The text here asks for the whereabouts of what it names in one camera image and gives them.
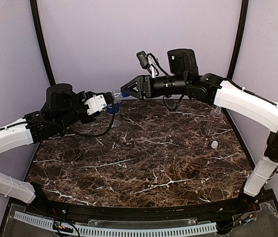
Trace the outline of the white flip bottle cap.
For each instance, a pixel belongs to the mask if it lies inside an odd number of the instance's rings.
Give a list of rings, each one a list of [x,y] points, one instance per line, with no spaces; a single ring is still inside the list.
[[[213,141],[213,142],[211,143],[211,147],[212,147],[213,149],[217,149],[217,147],[218,147],[218,142],[217,142],[217,141]]]

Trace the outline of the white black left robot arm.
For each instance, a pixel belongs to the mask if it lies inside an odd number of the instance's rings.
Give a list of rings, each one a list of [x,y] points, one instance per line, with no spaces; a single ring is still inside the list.
[[[0,128],[0,154],[17,147],[40,143],[54,135],[63,136],[70,126],[95,121],[109,105],[121,98],[119,91],[75,93],[72,85],[60,83],[46,90],[42,109]],[[0,173],[0,194],[30,204],[45,198],[40,185]]]

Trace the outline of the pepsi bottle blue label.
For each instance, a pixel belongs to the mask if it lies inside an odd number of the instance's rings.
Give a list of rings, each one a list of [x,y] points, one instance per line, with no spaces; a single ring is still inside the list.
[[[113,97],[114,103],[119,103],[123,99],[129,97],[128,94],[122,92],[120,89],[111,90],[110,93]]]

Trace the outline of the large clear plastic bottle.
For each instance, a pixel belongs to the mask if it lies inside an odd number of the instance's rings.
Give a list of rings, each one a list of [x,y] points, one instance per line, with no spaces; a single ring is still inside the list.
[[[223,112],[220,107],[216,107],[210,112],[206,125],[206,135],[213,136],[217,133],[223,120]]]

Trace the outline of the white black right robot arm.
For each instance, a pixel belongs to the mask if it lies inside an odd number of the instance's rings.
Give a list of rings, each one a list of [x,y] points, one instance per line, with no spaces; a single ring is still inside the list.
[[[243,186],[245,196],[255,197],[278,168],[278,103],[240,87],[228,78],[212,73],[199,75],[191,49],[167,52],[170,72],[164,76],[137,76],[121,92],[137,99],[172,95],[188,96],[208,105],[241,114],[270,131],[267,147]]]

